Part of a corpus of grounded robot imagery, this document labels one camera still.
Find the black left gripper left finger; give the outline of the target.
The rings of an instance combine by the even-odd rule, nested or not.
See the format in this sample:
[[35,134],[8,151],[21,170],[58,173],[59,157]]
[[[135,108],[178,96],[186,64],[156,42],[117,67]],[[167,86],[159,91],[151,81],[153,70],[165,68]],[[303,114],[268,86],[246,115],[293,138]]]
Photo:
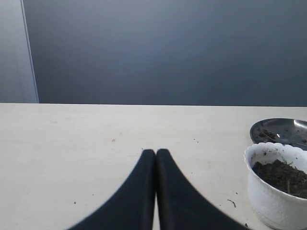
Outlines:
[[151,230],[155,206],[156,155],[143,150],[122,186],[71,230]]

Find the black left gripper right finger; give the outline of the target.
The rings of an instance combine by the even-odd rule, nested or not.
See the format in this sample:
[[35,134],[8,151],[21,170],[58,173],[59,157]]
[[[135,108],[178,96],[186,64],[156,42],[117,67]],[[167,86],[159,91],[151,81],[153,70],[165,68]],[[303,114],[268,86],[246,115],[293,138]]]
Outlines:
[[157,151],[156,175],[160,229],[247,229],[204,198],[187,180],[167,149]]

